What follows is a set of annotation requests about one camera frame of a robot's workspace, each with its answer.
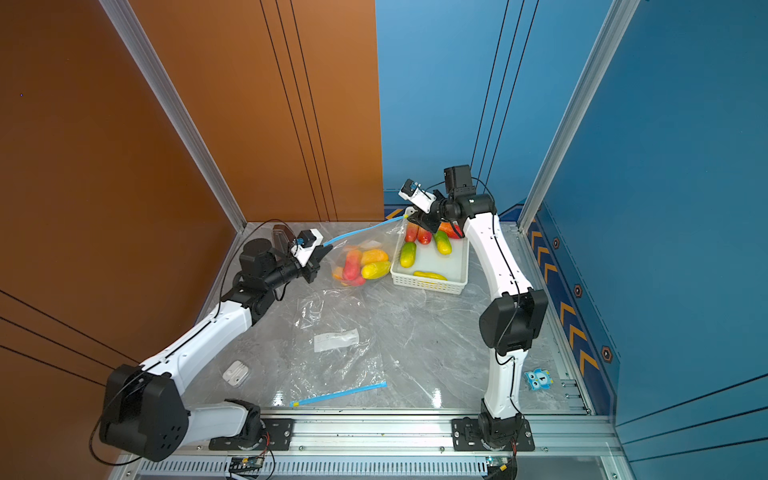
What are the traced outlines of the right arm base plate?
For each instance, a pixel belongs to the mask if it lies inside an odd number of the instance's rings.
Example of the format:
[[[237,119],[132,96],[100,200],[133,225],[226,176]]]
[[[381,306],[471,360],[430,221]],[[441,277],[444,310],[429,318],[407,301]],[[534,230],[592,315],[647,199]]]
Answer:
[[[523,416],[493,419],[462,417],[450,421],[453,449],[459,452],[517,451],[536,449],[530,424]]]

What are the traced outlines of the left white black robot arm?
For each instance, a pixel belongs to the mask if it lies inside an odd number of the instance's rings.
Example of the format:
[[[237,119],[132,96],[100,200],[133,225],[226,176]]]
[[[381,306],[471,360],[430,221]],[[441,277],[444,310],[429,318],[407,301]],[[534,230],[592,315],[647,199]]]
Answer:
[[[299,278],[313,282],[332,248],[316,229],[301,231],[285,252],[266,238],[247,241],[232,287],[201,322],[158,354],[110,374],[91,436],[155,462],[204,440],[243,450],[259,446],[265,434],[259,406],[227,399],[188,407],[182,396],[210,361],[267,313],[280,288]]]

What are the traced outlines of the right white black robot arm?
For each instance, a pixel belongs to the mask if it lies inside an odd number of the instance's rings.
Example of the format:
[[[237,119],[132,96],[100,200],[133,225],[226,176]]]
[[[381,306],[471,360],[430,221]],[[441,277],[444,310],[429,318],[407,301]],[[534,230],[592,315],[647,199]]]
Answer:
[[[490,352],[488,385],[478,415],[480,436],[491,450],[520,448],[532,441],[519,399],[526,379],[524,362],[539,337],[548,295],[534,288],[519,268],[491,196],[445,197],[418,189],[409,199],[418,209],[413,223],[433,233],[443,222],[457,224],[480,262],[490,293],[479,318],[481,338]]]

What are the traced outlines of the clear zip-top bag blue zipper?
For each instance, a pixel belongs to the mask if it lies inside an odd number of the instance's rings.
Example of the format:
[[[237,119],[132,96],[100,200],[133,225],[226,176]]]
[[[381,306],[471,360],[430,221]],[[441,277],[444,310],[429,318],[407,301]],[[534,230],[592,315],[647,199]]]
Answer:
[[[403,219],[356,227],[327,241],[332,247],[325,257],[331,278],[341,287],[360,287],[390,274],[396,247],[402,233]]]

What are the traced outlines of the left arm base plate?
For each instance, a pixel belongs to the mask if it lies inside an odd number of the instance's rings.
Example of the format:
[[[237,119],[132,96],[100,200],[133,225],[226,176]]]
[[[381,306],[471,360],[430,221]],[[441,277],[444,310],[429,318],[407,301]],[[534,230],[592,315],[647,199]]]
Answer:
[[[217,437],[209,441],[211,451],[288,451],[293,438],[292,418],[262,418],[251,422],[234,437]]]

